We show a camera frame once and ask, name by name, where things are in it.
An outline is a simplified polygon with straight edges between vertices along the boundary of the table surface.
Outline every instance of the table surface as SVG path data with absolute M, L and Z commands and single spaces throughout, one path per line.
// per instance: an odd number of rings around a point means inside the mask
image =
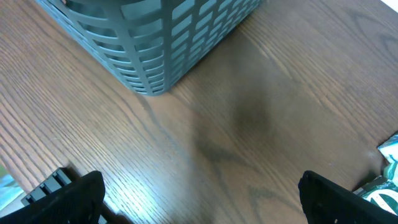
M 351 190 L 398 129 L 398 14 L 264 2 L 168 93 L 130 92 L 34 2 L 0 2 L 0 159 L 25 191 L 100 170 L 135 223 L 306 223 L 314 170 Z

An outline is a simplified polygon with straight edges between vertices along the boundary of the black object edge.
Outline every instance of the black object edge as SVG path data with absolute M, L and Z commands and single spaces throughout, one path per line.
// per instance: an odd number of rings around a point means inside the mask
M 57 169 L 52 175 L 60 175 Z M 101 207 L 105 196 L 102 174 L 93 171 L 74 182 L 69 182 L 56 191 L 39 198 L 44 193 L 46 181 L 52 175 L 22 199 L 29 203 L 24 208 L 0 218 L 3 223 L 87 223 L 97 224 L 101 216 Z
M 398 217 L 313 171 L 305 171 L 298 184 L 308 224 L 390 224 Z

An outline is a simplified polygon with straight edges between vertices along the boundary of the wooden table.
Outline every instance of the wooden table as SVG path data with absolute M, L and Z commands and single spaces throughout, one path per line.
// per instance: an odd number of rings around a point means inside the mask
M 398 14 L 378 0 L 264 2 L 153 98 L 32 1 L 0 2 L 0 49 L 4 166 L 26 191 L 100 170 L 135 223 L 306 223 L 303 172 L 351 190 L 398 129 Z

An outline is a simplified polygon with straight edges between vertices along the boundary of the green packaging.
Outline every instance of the green packaging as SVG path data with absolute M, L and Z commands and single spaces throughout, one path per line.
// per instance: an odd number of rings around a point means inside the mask
M 377 177 L 353 193 L 390 213 L 398 213 L 398 187 L 383 176 Z
M 393 162 L 384 168 L 383 176 L 398 186 L 398 162 Z
M 0 210 L 23 192 L 7 170 L 0 165 Z

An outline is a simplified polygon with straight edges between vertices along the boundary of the slotted basket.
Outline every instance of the slotted basket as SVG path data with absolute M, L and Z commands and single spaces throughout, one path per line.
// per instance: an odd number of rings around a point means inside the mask
M 36 0 L 130 90 L 165 93 L 260 0 Z

